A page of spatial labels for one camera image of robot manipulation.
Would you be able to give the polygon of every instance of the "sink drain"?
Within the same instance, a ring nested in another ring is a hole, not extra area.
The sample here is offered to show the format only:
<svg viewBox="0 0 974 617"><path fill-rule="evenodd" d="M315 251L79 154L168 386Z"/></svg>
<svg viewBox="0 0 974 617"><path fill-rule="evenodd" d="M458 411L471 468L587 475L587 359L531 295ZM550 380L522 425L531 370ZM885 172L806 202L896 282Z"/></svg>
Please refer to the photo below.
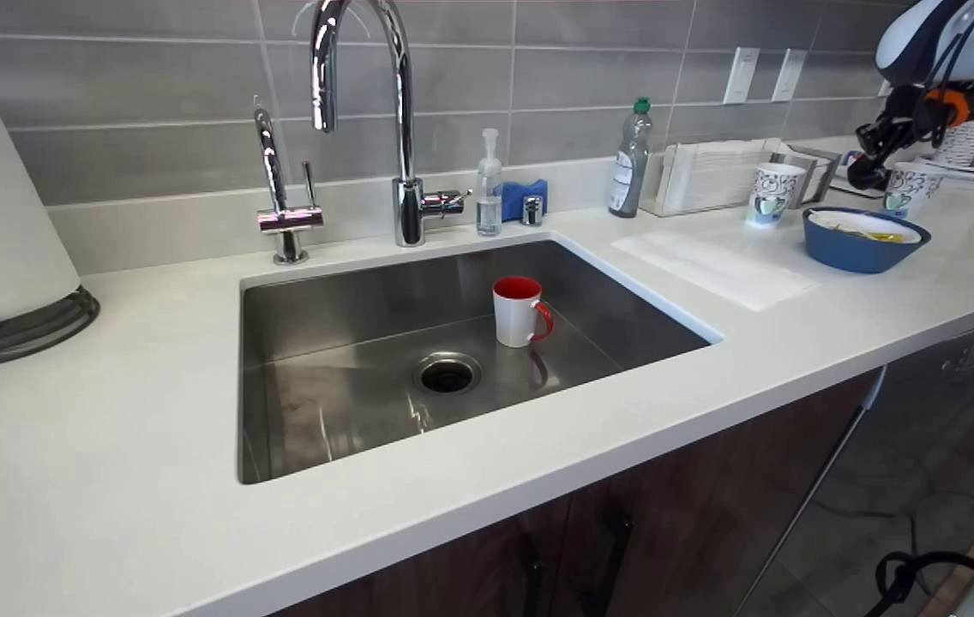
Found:
<svg viewBox="0 0 974 617"><path fill-rule="evenodd" d="M478 364L465 354L429 354L418 368L418 385L436 395L458 395L478 385Z"/></svg>

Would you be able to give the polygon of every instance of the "bowl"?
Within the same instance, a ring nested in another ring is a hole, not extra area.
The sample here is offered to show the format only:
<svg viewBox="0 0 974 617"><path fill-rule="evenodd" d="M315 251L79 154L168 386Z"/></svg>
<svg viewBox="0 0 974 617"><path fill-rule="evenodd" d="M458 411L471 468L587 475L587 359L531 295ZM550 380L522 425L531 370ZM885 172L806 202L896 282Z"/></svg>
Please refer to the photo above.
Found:
<svg viewBox="0 0 974 617"><path fill-rule="evenodd" d="M885 212L813 204L802 208L802 245L809 256L858 273L883 273L928 245L934 234Z"/></svg>

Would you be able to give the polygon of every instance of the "soap dispenser pump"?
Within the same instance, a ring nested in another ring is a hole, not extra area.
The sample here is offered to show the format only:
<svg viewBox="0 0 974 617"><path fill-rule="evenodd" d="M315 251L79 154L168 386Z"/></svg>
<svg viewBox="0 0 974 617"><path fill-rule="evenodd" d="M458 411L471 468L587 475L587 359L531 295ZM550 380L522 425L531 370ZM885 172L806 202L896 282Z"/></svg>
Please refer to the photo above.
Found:
<svg viewBox="0 0 974 617"><path fill-rule="evenodd" d="M497 160L497 128L485 131L485 157L478 172L478 234L497 235L500 228L500 160Z"/></svg>

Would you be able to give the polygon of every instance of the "gray tile backsplash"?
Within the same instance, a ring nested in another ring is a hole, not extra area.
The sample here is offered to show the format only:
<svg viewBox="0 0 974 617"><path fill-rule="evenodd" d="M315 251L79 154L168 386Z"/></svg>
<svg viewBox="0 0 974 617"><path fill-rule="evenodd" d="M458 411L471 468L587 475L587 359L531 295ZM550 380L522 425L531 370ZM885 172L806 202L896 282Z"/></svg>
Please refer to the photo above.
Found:
<svg viewBox="0 0 974 617"><path fill-rule="evenodd" d="M250 0L0 0L0 35L259 37Z"/></svg>
<svg viewBox="0 0 974 617"><path fill-rule="evenodd" d="M311 9L306 0L259 0L265 37L310 42ZM383 42L366 3L350 3L339 42ZM511 0L397 0L413 42L429 45L511 45Z"/></svg>
<svg viewBox="0 0 974 617"><path fill-rule="evenodd" d="M518 45L688 48L692 0L518 0Z"/></svg>
<svg viewBox="0 0 974 617"><path fill-rule="evenodd" d="M283 116L289 173L391 173L387 48L350 3L339 131L310 128L306 0L0 0L0 113L44 202L261 186L250 98ZM397 0L417 64L417 167L473 167L500 128L511 165L611 154L634 97L657 147L852 133L876 116L873 52L901 0ZM723 106L738 45L753 98ZM792 104L771 104L806 48Z"/></svg>
<svg viewBox="0 0 974 617"><path fill-rule="evenodd" d="M236 119L255 92L259 45L0 42L12 128Z"/></svg>
<svg viewBox="0 0 974 617"><path fill-rule="evenodd" d="M255 128L13 131L44 202L261 186Z"/></svg>
<svg viewBox="0 0 974 617"><path fill-rule="evenodd" d="M681 52L538 52L515 55L515 108L670 104Z"/></svg>

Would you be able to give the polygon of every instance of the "electrical outlet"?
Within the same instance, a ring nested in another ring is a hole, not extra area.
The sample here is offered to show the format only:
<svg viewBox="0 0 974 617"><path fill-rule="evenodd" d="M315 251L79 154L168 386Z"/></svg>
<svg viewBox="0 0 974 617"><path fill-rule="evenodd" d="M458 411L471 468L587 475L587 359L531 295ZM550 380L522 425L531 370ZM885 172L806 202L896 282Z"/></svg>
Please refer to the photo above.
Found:
<svg viewBox="0 0 974 617"><path fill-rule="evenodd" d="M785 48L781 73L777 76L771 98L792 98L802 76L806 52Z"/></svg>
<svg viewBox="0 0 974 617"><path fill-rule="evenodd" d="M744 104L760 73L760 48L733 48L723 104Z"/></svg>

